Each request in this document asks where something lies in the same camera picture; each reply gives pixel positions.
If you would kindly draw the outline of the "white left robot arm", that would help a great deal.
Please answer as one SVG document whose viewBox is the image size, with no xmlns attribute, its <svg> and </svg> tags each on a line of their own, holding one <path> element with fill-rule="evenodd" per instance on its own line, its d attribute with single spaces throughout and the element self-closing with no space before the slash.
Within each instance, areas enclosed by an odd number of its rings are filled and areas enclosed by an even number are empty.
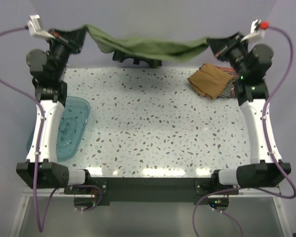
<svg viewBox="0 0 296 237">
<path fill-rule="evenodd" d="M 75 186 L 82 194 L 92 189 L 85 169 L 69 170 L 57 162 L 56 142 L 67 99 L 67 83 L 63 76 L 72 54 L 82 50 L 87 29 L 73 31 L 50 29 L 49 49 L 33 49 L 26 56 L 35 88 L 37 118 L 32 146 L 25 162 L 18 163 L 16 172 L 32 189 Z"/>
</svg>

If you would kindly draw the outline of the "tan ribbed tank top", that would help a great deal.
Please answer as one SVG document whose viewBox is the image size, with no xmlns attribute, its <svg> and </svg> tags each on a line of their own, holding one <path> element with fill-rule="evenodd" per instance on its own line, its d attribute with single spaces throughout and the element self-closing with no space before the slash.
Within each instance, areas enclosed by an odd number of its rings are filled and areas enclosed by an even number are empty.
<svg viewBox="0 0 296 237">
<path fill-rule="evenodd" d="M 237 74 L 234 69 L 206 63 L 187 80 L 200 96 L 214 100 L 235 98 L 234 83 L 236 79 Z"/>
</svg>

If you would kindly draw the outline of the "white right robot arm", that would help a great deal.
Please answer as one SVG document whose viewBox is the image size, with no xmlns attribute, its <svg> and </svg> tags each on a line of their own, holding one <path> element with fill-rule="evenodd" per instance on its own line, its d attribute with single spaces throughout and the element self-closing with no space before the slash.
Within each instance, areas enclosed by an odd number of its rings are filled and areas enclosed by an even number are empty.
<svg viewBox="0 0 296 237">
<path fill-rule="evenodd" d="M 257 44 L 248 50 L 248 40 L 241 33 L 221 39 L 209 38 L 207 43 L 214 56 L 228 62 L 238 75 L 235 95 L 245 117 L 250 144 L 250 164 L 234 170 L 215 170 L 210 189 L 221 194 L 233 185 L 275 187 L 290 174 L 291 165 L 282 161 L 277 149 L 267 104 L 270 96 L 264 76 L 272 65 L 274 52 L 266 44 Z"/>
</svg>

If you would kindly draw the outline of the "olive green tank top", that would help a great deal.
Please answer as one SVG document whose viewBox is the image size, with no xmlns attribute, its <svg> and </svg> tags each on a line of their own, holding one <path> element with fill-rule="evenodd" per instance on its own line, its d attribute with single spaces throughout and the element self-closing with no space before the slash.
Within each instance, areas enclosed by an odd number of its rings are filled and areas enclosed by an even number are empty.
<svg viewBox="0 0 296 237">
<path fill-rule="evenodd" d="M 203 53 L 208 37 L 184 42 L 145 37 L 115 38 L 91 24 L 84 24 L 88 34 L 102 53 L 120 52 L 130 57 L 186 63 Z"/>
</svg>

